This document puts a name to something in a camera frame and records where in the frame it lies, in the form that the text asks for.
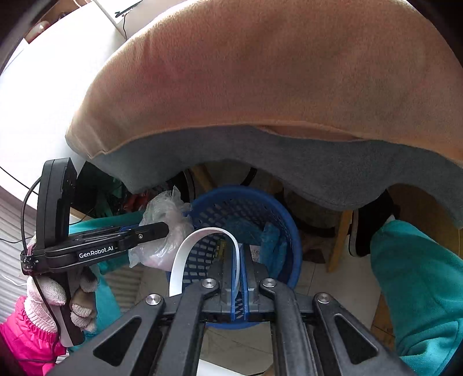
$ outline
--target white work glove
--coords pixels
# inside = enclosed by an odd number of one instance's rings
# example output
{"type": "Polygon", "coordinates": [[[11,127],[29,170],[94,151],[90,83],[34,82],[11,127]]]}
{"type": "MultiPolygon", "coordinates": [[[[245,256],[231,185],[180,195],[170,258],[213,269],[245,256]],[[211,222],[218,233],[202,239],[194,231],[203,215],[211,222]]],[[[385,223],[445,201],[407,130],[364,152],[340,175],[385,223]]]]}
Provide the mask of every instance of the white work glove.
{"type": "MultiPolygon", "coordinates": [[[[80,287],[74,293],[69,307],[71,320],[82,330],[94,332],[97,314],[95,291],[98,287],[98,279],[87,267],[83,269],[79,279],[80,287]]],[[[48,304],[53,306],[66,304],[66,293],[59,283],[46,276],[37,276],[37,281],[48,304]]],[[[24,301],[24,309],[29,320],[39,329],[49,333],[57,332],[55,322],[32,277],[27,278],[27,298],[24,301]]]]}

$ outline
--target teal pants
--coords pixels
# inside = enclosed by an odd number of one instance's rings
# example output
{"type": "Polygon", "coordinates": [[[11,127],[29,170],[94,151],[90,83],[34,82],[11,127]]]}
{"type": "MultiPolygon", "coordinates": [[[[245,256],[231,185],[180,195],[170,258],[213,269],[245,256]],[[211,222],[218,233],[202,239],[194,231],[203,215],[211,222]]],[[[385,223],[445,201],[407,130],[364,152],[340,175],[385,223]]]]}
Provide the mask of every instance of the teal pants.
{"type": "Polygon", "coordinates": [[[385,224],[370,248],[396,352],[419,376],[438,376],[463,339],[463,260],[399,220],[385,224]]]}

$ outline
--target screw head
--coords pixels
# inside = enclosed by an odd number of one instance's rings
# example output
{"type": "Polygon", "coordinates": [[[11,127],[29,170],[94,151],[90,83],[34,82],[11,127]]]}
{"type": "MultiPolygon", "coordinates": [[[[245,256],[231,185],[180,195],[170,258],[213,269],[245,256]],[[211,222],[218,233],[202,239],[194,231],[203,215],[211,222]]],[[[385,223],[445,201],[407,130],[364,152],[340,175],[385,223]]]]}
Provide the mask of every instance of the screw head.
{"type": "Polygon", "coordinates": [[[264,285],[265,287],[269,287],[269,288],[275,287],[276,286],[276,280],[274,280],[273,278],[265,278],[262,281],[262,285],[264,285]]]}
{"type": "Polygon", "coordinates": [[[217,281],[213,278],[205,278],[201,281],[201,285],[205,288],[214,288],[217,285],[217,281]]]}
{"type": "Polygon", "coordinates": [[[331,302],[331,296],[327,293],[320,293],[317,295],[317,300],[322,304],[328,304],[331,302]]]}
{"type": "Polygon", "coordinates": [[[158,294],[149,294],[146,299],[145,299],[145,302],[147,304],[149,304],[150,306],[157,306],[159,303],[161,303],[161,296],[158,295],[158,294]]]}

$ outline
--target white plastic strip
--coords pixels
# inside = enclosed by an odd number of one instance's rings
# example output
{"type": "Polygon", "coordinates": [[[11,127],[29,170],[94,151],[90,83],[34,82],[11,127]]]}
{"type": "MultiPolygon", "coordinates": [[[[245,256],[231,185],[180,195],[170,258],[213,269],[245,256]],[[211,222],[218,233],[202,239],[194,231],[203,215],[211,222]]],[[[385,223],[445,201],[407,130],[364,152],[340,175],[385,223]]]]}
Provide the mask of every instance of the white plastic strip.
{"type": "Polygon", "coordinates": [[[227,235],[230,237],[233,242],[233,246],[235,247],[236,272],[234,286],[235,296],[233,296],[233,299],[236,299],[236,295],[238,295],[239,290],[239,246],[238,242],[232,234],[230,234],[227,230],[218,227],[206,227],[196,230],[195,232],[188,235],[187,238],[182,242],[175,256],[174,265],[172,266],[172,272],[170,274],[169,296],[181,294],[183,270],[185,269],[188,255],[197,242],[211,234],[227,235]]]}

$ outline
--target plastic bag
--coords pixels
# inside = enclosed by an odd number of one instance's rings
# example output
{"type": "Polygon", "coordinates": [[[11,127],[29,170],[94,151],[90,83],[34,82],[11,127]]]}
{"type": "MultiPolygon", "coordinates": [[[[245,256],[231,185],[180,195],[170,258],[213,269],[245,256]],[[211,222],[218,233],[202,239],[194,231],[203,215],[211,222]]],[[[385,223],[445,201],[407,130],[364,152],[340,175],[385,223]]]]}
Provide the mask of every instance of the plastic bag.
{"type": "Polygon", "coordinates": [[[140,226],[165,222],[169,226],[169,234],[163,239],[142,243],[130,249],[130,267],[142,263],[150,268],[171,271],[180,244],[194,230],[190,216],[183,216],[183,213],[190,210],[191,205],[180,199],[177,187],[172,192],[162,192],[152,199],[146,207],[140,226]]]}

